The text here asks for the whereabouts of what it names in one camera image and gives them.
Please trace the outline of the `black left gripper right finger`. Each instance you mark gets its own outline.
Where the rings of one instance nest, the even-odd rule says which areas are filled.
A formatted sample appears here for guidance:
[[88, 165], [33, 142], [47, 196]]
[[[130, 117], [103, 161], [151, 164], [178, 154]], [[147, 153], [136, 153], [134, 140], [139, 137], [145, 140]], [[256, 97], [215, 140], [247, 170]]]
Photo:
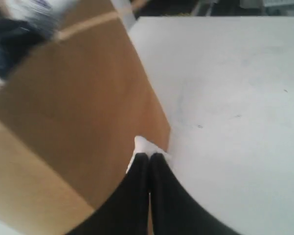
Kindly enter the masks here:
[[151, 213], [155, 235], [236, 235], [206, 211], [175, 177], [163, 154], [149, 161]]

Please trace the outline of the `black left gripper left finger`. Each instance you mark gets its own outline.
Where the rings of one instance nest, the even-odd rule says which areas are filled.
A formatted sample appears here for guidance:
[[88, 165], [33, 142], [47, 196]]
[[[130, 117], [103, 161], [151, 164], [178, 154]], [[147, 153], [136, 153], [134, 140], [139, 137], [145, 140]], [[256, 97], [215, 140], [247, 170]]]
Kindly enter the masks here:
[[124, 179], [89, 218], [68, 232], [69, 235], [146, 235], [148, 232], [149, 159], [135, 155]]

